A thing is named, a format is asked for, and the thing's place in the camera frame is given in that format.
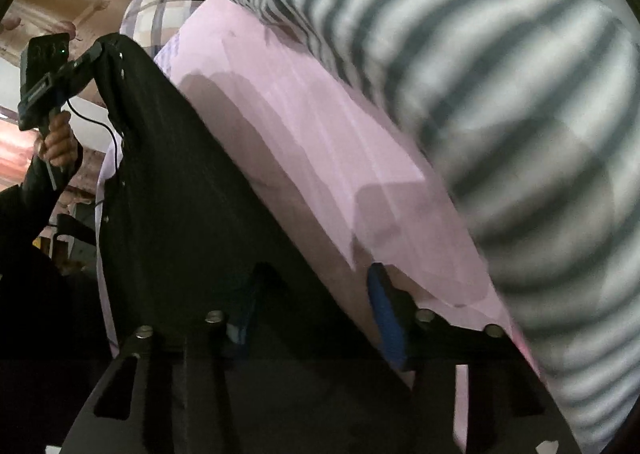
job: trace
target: human hand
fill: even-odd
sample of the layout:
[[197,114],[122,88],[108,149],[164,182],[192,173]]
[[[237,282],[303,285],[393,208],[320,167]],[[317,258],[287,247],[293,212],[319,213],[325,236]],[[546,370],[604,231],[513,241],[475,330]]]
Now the human hand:
[[78,160],[78,141],[69,125],[71,113],[63,111],[51,118],[49,135],[42,141],[36,140],[36,151],[41,160],[48,161],[55,167],[73,165]]

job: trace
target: metal bolt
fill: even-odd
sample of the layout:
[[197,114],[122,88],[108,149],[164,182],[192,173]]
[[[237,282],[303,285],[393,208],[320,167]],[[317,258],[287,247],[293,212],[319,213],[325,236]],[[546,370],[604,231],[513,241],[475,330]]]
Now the metal bolt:
[[418,322],[424,322],[425,324],[430,323],[436,318],[436,314],[434,311],[422,308],[415,312],[415,320]]
[[223,320],[225,320],[225,314],[222,310],[215,309],[207,313],[207,316],[204,318],[204,320],[209,324],[220,324]]
[[136,329],[136,337],[139,339],[148,339],[154,334],[154,329],[151,326],[140,326]]
[[499,339],[504,337],[504,329],[502,329],[497,324],[487,324],[484,327],[484,332],[494,339]]

